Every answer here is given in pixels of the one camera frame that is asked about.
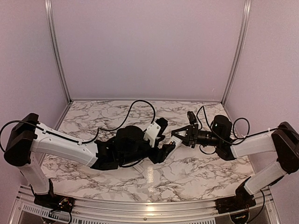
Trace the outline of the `white remote control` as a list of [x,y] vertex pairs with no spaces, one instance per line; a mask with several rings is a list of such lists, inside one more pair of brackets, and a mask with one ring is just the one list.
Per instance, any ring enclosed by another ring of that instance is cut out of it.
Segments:
[[182,140],[176,136],[172,136],[168,141],[168,145],[174,146],[172,152],[175,151],[181,144],[182,144]]

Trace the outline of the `white battery compartment cover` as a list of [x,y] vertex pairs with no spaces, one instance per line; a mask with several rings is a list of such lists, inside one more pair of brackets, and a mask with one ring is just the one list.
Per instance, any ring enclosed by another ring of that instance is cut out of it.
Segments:
[[144,173],[144,171],[146,170],[143,166],[141,166],[140,164],[134,165],[133,168],[140,174]]

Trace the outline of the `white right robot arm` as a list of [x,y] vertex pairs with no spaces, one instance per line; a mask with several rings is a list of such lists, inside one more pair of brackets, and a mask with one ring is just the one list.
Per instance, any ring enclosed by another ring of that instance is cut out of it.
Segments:
[[276,158],[245,180],[232,197],[232,206],[241,209],[259,190],[272,185],[286,174],[299,169],[299,134],[293,127],[282,122],[278,127],[243,138],[231,138],[233,124],[223,115],[216,115],[209,131],[200,130],[193,121],[190,125],[173,130],[172,136],[179,138],[188,147],[212,146],[215,153],[225,161],[244,156],[272,155]]

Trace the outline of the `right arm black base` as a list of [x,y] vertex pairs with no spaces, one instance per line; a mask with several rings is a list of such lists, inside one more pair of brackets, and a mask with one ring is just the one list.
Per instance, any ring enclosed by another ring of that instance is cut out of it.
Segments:
[[246,210],[256,206],[254,196],[235,195],[220,198],[215,201],[216,209],[219,214],[234,212],[238,210]]

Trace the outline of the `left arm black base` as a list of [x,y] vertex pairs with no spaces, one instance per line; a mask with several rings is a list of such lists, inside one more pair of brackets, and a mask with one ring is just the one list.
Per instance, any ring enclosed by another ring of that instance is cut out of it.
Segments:
[[52,210],[72,212],[74,198],[63,195],[35,195],[34,203]]

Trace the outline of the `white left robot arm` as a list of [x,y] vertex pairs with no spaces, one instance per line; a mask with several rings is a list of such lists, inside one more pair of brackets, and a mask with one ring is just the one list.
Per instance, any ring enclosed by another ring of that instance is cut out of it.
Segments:
[[59,156],[83,164],[91,169],[107,171],[128,167],[145,158],[152,163],[162,163],[177,147],[175,140],[159,143],[168,126],[164,118],[152,122],[146,130],[137,126],[126,126],[117,130],[114,137],[100,141],[73,138],[53,130],[30,113],[22,120],[14,120],[6,125],[16,124],[10,133],[6,147],[2,148],[5,161],[18,167],[27,179],[33,192],[48,207],[59,204],[59,197],[53,192],[53,184],[35,161],[35,153]]

